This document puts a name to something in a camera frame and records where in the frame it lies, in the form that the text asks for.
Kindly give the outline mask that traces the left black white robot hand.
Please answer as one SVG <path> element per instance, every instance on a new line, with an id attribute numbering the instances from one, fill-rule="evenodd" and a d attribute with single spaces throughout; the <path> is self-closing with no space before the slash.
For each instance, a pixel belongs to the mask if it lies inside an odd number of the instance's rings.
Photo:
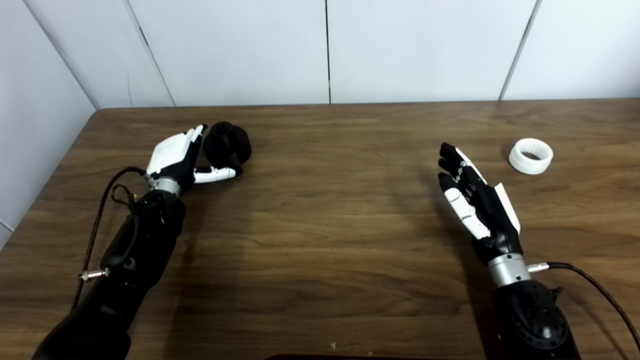
<path id="1" fill-rule="evenodd" d="M 196 184 L 221 182 L 240 176 L 242 169 L 238 165 L 196 166 L 206 129 L 207 125 L 200 124 L 167 137 L 155 146 L 144 175 L 151 190 L 180 197 Z"/>

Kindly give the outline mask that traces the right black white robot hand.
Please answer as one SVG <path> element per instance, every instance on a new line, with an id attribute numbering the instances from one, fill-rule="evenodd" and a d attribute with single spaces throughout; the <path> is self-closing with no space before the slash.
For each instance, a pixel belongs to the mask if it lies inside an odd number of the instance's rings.
<path id="1" fill-rule="evenodd" d="M 523 255 L 521 224 L 503 183 L 489 184 L 473 162 L 454 145 L 439 148 L 439 187 L 483 265 L 507 255 Z"/>

